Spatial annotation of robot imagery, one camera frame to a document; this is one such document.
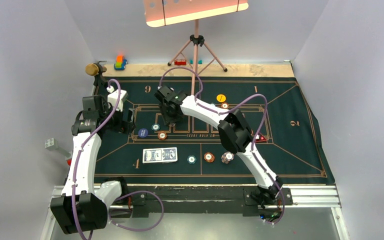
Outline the green chips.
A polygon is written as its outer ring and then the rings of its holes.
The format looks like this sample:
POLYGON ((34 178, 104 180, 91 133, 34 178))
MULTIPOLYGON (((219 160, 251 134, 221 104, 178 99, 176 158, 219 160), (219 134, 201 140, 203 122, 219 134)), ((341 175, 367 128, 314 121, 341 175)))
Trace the green chips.
POLYGON ((151 129, 154 131, 154 132, 158 132, 160 130, 160 125, 158 123, 154 123, 152 126, 151 126, 151 129))

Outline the red chips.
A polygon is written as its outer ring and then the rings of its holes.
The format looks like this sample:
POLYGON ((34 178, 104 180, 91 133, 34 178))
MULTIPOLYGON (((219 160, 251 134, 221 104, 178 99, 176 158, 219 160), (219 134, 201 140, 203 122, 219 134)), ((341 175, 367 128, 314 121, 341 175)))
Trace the red chips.
POLYGON ((167 133, 163 132, 163 131, 159 132, 157 135, 159 140, 165 140, 167 138, 167 136, 168 136, 167 133))
POLYGON ((222 109, 226 109, 226 110, 229 109, 229 104, 227 102, 221 103, 220 106, 221 106, 222 109))

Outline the green poker chip stack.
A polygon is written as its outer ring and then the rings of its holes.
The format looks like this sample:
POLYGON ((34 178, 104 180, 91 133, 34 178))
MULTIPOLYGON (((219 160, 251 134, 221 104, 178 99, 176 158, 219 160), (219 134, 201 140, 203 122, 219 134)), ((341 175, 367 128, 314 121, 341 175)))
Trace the green poker chip stack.
POLYGON ((190 156, 187 157, 187 162, 189 164, 195 164, 196 161, 197 161, 197 158, 194 155, 190 155, 190 156))

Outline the red yellow poker chip stack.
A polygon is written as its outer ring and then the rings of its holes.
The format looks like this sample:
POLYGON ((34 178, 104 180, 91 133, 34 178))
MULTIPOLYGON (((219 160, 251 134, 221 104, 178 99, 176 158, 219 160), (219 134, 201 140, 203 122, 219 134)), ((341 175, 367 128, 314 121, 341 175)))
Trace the red yellow poker chip stack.
POLYGON ((212 163, 215 160, 215 156, 211 152, 206 152, 203 155, 203 159, 208 163, 212 163))

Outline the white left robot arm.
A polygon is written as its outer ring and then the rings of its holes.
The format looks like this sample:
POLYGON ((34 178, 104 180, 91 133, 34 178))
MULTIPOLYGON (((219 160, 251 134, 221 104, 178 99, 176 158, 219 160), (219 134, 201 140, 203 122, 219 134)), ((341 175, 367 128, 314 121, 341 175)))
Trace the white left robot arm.
POLYGON ((122 205, 129 199, 126 180, 113 177, 94 189, 97 156, 106 131, 129 135, 135 129, 134 110, 123 120, 125 90, 107 96, 83 97, 80 111, 71 127, 73 155, 68 176, 59 197, 50 202, 50 210, 66 235, 103 229, 112 203, 122 205))

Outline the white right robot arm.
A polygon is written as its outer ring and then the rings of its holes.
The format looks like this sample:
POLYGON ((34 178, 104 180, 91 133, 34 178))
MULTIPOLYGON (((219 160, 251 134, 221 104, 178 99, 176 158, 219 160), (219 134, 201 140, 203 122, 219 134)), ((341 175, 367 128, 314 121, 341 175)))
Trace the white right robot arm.
POLYGON ((259 153, 256 137, 252 136, 252 129, 238 106, 225 110, 165 85, 158 87, 154 95, 165 125, 189 116, 217 128, 221 145, 238 156, 252 173, 262 200, 272 204, 280 198, 282 184, 259 153))

